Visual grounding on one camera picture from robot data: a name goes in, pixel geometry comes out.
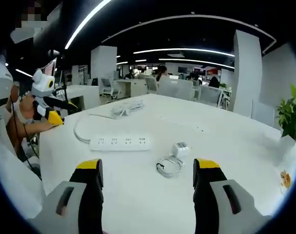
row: curved led light strip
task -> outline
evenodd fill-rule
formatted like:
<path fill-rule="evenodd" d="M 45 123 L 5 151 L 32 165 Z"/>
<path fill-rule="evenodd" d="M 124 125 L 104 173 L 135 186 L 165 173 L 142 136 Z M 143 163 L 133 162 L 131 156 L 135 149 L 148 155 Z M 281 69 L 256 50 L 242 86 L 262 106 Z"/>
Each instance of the curved led light strip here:
<path fill-rule="evenodd" d="M 128 62 L 119 62 L 117 63 L 117 65 L 120 65 L 120 64 L 127 64 Z"/>
<path fill-rule="evenodd" d="M 208 52 L 208 53 L 215 53 L 215 54 L 227 55 L 227 56 L 230 56 L 230 57 L 234 57 L 233 54 L 228 54 L 228 53 L 219 52 L 219 51 L 215 51 L 215 50 L 189 49 L 189 48 L 172 48 L 172 49 L 143 50 L 143 51 L 134 52 L 133 54 L 141 54 L 141 53 L 149 53 L 149 52 L 157 52 L 157 51 L 172 51 L 172 50 L 187 50 L 187 51 Z"/>
<path fill-rule="evenodd" d="M 222 17 L 222 16 L 210 16 L 210 15 L 182 15 L 182 16 L 170 16 L 170 17 L 164 17 L 164 18 L 160 18 L 160 19 L 153 19 L 153 20 L 150 20 L 150 21 L 147 21 L 147 22 L 143 22 L 143 23 L 139 23 L 137 25 L 134 25 L 132 27 L 129 27 L 127 29 L 124 29 L 124 30 L 121 30 L 120 32 L 112 35 L 111 37 L 108 37 L 107 39 L 103 40 L 101 43 L 104 43 L 105 41 L 121 34 L 121 33 L 124 33 L 130 29 L 133 29 L 133 28 L 137 28 L 137 27 L 140 27 L 140 26 L 143 26 L 143 25 L 146 25 L 146 24 L 150 24 L 150 23 L 155 23 L 155 22 L 159 22 L 159 21 L 163 21 L 163 20 L 171 20 L 171 19 L 183 19 L 183 18 L 209 18 L 209 19 L 218 19 L 218 20 L 225 20 L 225 21 L 230 21 L 230 22 L 233 22 L 233 23 L 238 23 L 238 24 L 241 24 L 241 25 L 244 25 L 244 26 L 247 26 L 249 28 L 252 28 L 256 31 L 259 31 L 260 33 L 263 33 L 264 35 L 270 37 L 272 40 L 274 40 L 270 45 L 268 45 L 262 52 L 263 54 L 270 48 L 272 47 L 276 42 L 277 40 L 271 36 L 270 34 L 266 33 L 265 31 L 253 26 L 253 25 L 250 25 L 248 23 L 245 23 L 245 22 L 242 22 L 240 20 L 236 20 L 236 19 L 231 19 L 231 18 L 227 18 L 227 17 Z"/>
<path fill-rule="evenodd" d="M 17 72 L 20 72 L 20 73 L 23 73 L 23 74 L 26 75 L 26 76 L 32 77 L 32 75 L 30 75 L 30 74 L 28 74 L 28 73 L 25 73 L 25 72 L 23 72 L 23 71 L 21 71 L 21 70 L 19 70 L 19 69 L 16 69 L 16 71 L 17 71 Z"/>
<path fill-rule="evenodd" d="M 213 65 L 218 65 L 218 66 L 223 66 L 223 67 L 228 67 L 228 68 L 232 68 L 235 69 L 234 67 L 231 66 L 227 66 L 227 65 L 223 65 L 223 64 L 219 64 L 219 63 L 215 63 L 215 62 L 208 62 L 208 61 L 200 61 L 200 60 L 192 60 L 192 59 L 182 59 L 182 58 L 160 58 L 160 61 L 184 61 L 184 62 L 203 62 L 203 63 L 209 63 L 209 64 L 213 64 Z"/>
<path fill-rule="evenodd" d="M 78 28 L 75 30 L 75 32 L 72 34 L 71 38 L 69 39 L 68 43 L 65 46 L 65 50 L 69 48 L 71 43 L 73 42 L 74 38 L 78 35 L 78 33 L 81 31 L 81 29 L 85 26 L 85 24 L 98 12 L 100 11 L 104 6 L 106 6 L 111 0 L 103 0 L 101 3 L 99 3 L 86 17 L 85 19 L 80 23 Z"/>

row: white table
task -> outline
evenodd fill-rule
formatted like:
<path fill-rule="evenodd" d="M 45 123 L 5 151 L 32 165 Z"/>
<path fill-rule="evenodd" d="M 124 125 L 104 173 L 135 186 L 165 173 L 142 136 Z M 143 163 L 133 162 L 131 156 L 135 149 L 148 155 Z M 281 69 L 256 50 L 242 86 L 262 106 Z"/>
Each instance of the white table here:
<path fill-rule="evenodd" d="M 113 82 L 119 85 L 119 90 L 121 91 L 118 99 L 147 94 L 147 85 L 144 79 L 120 79 Z"/>
<path fill-rule="evenodd" d="M 101 158 L 104 173 L 103 230 L 110 234 L 193 234 L 193 159 L 220 164 L 255 199 L 263 215 L 272 215 L 283 196 L 273 160 L 280 132 L 253 119 L 201 103 L 160 95 L 142 99 L 145 107 L 129 117 L 112 120 L 86 117 L 78 134 L 90 138 L 103 132 L 146 132 L 154 144 L 146 152 L 91 152 L 73 134 L 76 121 L 88 113 L 109 115 L 113 102 L 66 117 L 65 125 L 40 135 L 40 164 L 44 190 L 50 193 L 69 180 L 76 166 Z M 176 142 L 191 147 L 185 167 L 176 178 L 157 173 L 156 162 Z"/>
<path fill-rule="evenodd" d="M 59 91 L 57 97 L 64 98 L 64 91 Z M 68 100 L 73 98 L 82 98 L 80 101 L 83 110 L 88 110 L 96 106 L 100 106 L 99 88 L 98 86 L 90 85 L 70 85 L 67 86 L 67 98 Z"/>

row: charger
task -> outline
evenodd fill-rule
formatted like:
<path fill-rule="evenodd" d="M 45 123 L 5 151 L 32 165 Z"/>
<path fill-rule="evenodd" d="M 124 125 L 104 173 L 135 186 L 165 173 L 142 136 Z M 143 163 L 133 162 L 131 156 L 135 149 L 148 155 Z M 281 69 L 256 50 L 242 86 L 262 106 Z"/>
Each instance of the charger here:
<path fill-rule="evenodd" d="M 157 171 L 165 178 L 171 178 L 177 175 L 184 167 L 182 158 L 186 157 L 188 154 L 189 147 L 186 143 L 179 142 L 174 144 L 170 156 L 161 158 L 156 164 Z"/>
<path fill-rule="evenodd" d="M 190 150 L 185 142 L 179 142 L 173 145 L 172 152 L 174 157 L 184 158 L 189 154 Z"/>

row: potted plant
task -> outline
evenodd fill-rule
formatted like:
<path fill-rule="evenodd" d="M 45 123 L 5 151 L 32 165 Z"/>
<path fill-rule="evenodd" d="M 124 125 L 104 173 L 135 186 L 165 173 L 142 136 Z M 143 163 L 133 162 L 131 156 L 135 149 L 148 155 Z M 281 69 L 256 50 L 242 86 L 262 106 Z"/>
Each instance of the potted plant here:
<path fill-rule="evenodd" d="M 296 87 L 292 84 L 291 94 L 292 97 L 287 102 L 282 99 L 277 109 L 281 139 L 276 156 L 278 157 L 277 168 L 283 180 L 281 191 L 289 189 L 292 178 L 296 176 Z"/>
<path fill-rule="evenodd" d="M 227 89 L 227 84 L 226 83 L 220 83 L 220 88 Z"/>
<path fill-rule="evenodd" d="M 277 111 L 279 114 L 279 125 L 282 129 L 281 138 L 289 136 L 296 143 L 296 87 L 291 84 L 291 94 L 287 102 L 282 99 Z"/>

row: white robot head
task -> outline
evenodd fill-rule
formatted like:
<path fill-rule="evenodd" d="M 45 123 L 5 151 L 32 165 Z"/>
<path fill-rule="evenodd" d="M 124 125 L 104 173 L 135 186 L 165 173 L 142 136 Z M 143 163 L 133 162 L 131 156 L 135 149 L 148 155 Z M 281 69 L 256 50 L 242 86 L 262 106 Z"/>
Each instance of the white robot head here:
<path fill-rule="evenodd" d="M 13 77 L 6 68 L 5 62 L 0 59 L 0 110 L 7 103 L 12 87 Z"/>
<path fill-rule="evenodd" d="M 40 69 L 37 69 L 32 77 L 31 93 L 40 98 L 49 96 L 54 90 L 55 77 L 43 74 Z"/>

